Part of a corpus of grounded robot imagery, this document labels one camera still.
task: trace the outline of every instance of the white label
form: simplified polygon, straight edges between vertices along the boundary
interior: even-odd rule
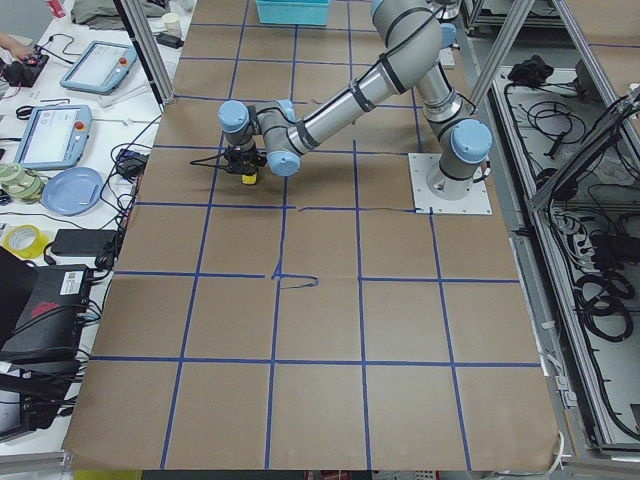
[[[60,295],[76,295],[82,286],[82,272],[67,272],[64,274]]]

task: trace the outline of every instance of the blue plate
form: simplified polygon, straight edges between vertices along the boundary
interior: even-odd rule
[[[49,180],[42,191],[42,204],[61,215],[77,215],[98,202],[103,184],[92,168],[69,168]]]

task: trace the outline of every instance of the blue bin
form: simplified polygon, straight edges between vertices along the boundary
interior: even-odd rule
[[[256,0],[262,23],[326,25],[331,0]]]

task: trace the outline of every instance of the gray bag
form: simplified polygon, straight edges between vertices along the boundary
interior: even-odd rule
[[[147,17],[161,17],[169,12],[166,0],[138,0]],[[98,30],[122,30],[113,0],[76,0],[71,9],[71,20],[79,25],[88,25]]]

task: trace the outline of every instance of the yellow tape roll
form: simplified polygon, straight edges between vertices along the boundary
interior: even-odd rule
[[[22,225],[9,230],[4,239],[4,248],[25,259],[36,258],[49,243],[47,236],[33,225]]]

